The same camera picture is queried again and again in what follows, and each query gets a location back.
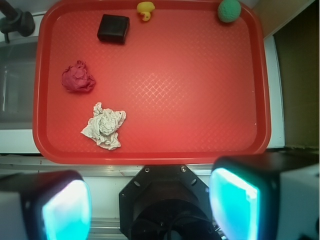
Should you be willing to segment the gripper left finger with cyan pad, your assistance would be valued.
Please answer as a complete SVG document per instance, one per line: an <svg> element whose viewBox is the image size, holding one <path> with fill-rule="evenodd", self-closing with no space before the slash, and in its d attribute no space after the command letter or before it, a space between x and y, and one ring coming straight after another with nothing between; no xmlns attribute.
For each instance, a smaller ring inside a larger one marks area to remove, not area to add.
<svg viewBox="0 0 320 240"><path fill-rule="evenodd" d="M86 240L91 219L90 189L77 171L0 178L2 240Z"/></svg>

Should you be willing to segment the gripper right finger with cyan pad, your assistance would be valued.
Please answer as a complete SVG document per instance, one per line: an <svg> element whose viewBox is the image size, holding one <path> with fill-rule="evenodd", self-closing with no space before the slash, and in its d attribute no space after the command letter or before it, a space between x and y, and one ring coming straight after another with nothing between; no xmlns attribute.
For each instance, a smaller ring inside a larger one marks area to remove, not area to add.
<svg viewBox="0 0 320 240"><path fill-rule="evenodd" d="M209 178L212 216L229 240L317 240L320 157L265 152L220 157Z"/></svg>

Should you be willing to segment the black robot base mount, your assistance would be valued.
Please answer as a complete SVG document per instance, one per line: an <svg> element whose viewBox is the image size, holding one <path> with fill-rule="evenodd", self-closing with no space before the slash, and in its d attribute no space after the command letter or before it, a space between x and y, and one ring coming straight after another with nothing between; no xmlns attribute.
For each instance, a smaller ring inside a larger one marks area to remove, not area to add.
<svg viewBox="0 0 320 240"><path fill-rule="evenodd" d="M220 240L208 186L186 165L146 165L119 192L129 240Z"/></svg>

